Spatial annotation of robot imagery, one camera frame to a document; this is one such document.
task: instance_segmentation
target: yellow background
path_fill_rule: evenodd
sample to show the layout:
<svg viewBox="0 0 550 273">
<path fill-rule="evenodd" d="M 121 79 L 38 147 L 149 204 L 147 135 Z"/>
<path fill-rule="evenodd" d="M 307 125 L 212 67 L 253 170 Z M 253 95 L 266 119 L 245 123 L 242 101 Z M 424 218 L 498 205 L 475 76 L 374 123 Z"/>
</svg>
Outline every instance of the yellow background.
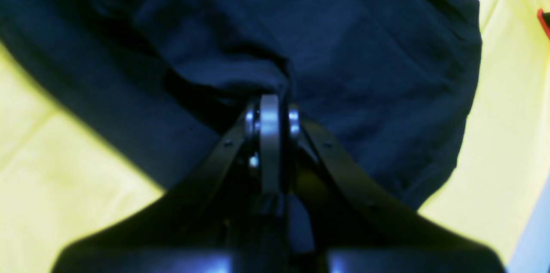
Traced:
<svg viewBox="0 0 550 273">
<path fill-rule="evenodd" d="M 550 169 L 550 0 L 480 0 L 480 84 L 450 181 L 421 214 L 511 258 Z M 63 246 L 162 190 L 59 106 L 0 46 L 0 273 L 45 273 Z"/>
</svg>

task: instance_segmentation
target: red object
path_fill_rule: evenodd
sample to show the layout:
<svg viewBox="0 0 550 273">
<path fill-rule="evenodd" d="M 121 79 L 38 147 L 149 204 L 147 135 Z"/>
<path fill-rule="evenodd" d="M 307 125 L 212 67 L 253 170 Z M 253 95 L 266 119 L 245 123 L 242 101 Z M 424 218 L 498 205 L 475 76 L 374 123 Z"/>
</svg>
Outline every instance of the red object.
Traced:
<svg viewBox="0 0 550 273">
<path fill-rule="evenodd" d="M 544 18 L 544 11 L 542 9 L 538 10 L 537 14 L 538 20 L 541 22 L 542 28 L 544 29 L 544 32 L 546 32 L 546 35 L 548 38 L 550 38 L 550 28 L 548 27 L 548 23 L 546 22 L 546 19 Z"/>
</svg>

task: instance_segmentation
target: yellow tablecloth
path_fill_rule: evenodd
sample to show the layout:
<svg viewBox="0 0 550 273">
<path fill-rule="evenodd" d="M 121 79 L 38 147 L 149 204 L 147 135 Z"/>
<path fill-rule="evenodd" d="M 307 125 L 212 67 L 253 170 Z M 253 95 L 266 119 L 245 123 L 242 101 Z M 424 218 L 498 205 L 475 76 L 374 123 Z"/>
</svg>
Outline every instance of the yellow tablecloth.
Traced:
<svg viewBox="0 0 550 273">
<path fill-rule="evenodd" d="M 480 0 L 480 85 L 450 181 L 421 214 L 509 261 L 550 169 L 550 0 Z M 0 273 L 45 273 L 63 246 L 162 190 L 0 47 Z"/>
</svg>

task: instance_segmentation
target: yellow surface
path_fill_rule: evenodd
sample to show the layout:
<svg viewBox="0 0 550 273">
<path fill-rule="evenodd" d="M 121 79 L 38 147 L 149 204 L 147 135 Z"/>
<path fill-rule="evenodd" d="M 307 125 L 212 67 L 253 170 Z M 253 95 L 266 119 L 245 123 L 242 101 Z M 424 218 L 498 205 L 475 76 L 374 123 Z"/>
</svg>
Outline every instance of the yellow surface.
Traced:
<svg viewBox="0 0 550 273">
<path fill-rule="evenodd" d="M 550 168 L 550 0 L 480 0 L 479 90 L 459 168 L 422 214 L 508 261 Z M 45 273 L 63 246 L 162 191 L 0 48 L 0 273 Z"/>
<path fill-rule="evenodd" d="M 452 178 L 422 207 L 510 261 L 550 170 L 550 0 L 480 0 L 479 88 Z"/>
</svg>

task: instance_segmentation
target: navy fabric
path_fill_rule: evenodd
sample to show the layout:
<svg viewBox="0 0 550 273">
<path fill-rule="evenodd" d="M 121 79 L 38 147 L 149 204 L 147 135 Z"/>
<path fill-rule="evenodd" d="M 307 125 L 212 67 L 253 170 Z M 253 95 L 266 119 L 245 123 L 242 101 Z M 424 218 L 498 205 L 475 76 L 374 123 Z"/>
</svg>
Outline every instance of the navy fabric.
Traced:
<svg viewBox="0 0 550 273">
<path fill-rule="evenodd" d="M 0 0 L 0 37 L 164 187 L 271 92 L 417 209 L 456 166 L 478 16 L 478 0 Z"/>
</svg>

